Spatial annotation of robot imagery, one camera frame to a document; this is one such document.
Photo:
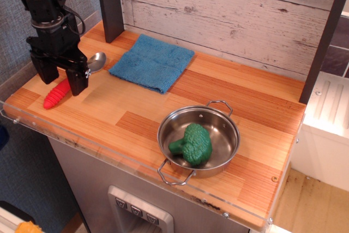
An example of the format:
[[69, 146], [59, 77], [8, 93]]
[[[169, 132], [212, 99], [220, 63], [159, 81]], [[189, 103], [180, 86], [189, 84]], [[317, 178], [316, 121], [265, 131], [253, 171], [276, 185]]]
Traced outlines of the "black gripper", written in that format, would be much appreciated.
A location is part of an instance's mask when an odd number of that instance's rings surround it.
[[59, 77], [58, 68], [66, 71], [73, 96], [88, 87], [87, 57], [79, 50], [80, 35], [74, 16], [59, 16], [56, 21], [35, 23], [37, 36], [26, 39], [31, 60], [45, 84]]

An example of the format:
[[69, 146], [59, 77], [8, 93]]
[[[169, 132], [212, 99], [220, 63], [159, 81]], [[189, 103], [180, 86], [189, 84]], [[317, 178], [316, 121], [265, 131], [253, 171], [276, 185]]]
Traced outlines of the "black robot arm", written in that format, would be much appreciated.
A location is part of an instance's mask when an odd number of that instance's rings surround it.
[[88, 87], [91, 74], [87, 57], [79, 50], [80, 36], [86, 27], [78, 29], [80, 15], [67, 7], [66, 0], [21, 0], [30, 12], [31, 24], [37, 36], [28, 37], [31, 59], [40, 78], [50, 84], [64, 69], [74, 96]]

